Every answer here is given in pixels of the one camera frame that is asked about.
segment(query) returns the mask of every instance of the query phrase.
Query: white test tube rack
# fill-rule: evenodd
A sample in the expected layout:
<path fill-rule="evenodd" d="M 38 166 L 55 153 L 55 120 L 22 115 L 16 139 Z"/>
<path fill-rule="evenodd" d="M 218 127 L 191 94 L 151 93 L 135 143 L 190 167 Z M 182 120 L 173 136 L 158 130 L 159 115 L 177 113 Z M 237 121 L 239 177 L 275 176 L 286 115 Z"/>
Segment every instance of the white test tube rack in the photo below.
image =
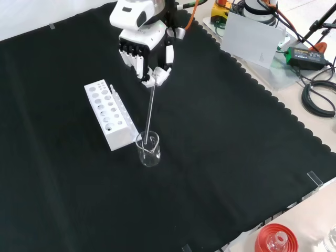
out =
<path fill-rule="evenodd" d="M 135 142 L 139 134 L 118 93 L 105 80 L 84 86 L 111 151 Z"/>

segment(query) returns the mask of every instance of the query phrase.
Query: power adapter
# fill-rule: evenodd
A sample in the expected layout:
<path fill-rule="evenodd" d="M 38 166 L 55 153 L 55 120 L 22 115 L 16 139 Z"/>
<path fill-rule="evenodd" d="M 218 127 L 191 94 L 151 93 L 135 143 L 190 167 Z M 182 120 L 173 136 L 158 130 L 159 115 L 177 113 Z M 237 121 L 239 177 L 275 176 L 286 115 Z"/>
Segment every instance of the power adapter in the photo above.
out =
<path fill-rule="evenodd" d="M 301 70 L 321 70 L 328 64 L 324 54 L 307 49 L 289 47 L 285 53 L 286 63 Z"/>

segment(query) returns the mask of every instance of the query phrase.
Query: robotic hand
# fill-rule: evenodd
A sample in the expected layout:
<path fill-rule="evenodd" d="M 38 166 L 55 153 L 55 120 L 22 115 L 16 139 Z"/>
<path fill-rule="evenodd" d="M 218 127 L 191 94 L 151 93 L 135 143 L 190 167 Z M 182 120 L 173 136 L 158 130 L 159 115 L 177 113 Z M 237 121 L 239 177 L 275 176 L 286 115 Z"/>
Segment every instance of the robotic hand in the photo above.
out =
<path fill-rule="evenodd" d="M 123 29 L 119 35 L 119 53 L 124 63 L 134 67 L 146 87 L 160 86 L 171 71 L 174 61 L 172 38 L 176 37 L 177 29 L 174 2 L 118 0 L 110 16 L 111 25 Z M 149 67 L 149 55 L 157 57 L 154 70 Z"/>

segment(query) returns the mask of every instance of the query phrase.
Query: yellow device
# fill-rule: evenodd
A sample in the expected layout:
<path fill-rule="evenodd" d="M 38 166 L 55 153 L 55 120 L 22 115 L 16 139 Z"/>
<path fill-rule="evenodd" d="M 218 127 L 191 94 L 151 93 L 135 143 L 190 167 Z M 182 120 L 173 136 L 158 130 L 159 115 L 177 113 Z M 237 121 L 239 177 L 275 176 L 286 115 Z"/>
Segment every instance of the yellow device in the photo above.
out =
<path fill-rule="evenodd" d="M 214 6 L 211 9 L 210 22 L 212 24 L 225 24 L 229 11 L 232 7 L 232 3 L 227 0 L 216 0 Z"/>

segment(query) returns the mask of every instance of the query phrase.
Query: red lid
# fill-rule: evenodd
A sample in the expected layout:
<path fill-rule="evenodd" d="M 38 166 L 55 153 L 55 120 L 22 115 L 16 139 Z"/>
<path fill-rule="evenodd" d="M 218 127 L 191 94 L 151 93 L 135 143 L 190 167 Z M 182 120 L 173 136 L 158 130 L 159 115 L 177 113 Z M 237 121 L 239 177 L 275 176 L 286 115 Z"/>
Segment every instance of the red lid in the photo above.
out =
<path fill-rule="evenodd" d="M 255 251 L 269 252 L 266 244 L 267 238 L 270 235 L 276 234 L 277 232 L 285 232 L 287 234 L 288 237 L 287 252 L 297 252 L 299 250 L 298 240 L 296 239 L 296 236 L 293 234 L 293 232 L 284 225 L 274 223 L 274 224 L 268 224 L 261 229 L 256 239 Z"/>

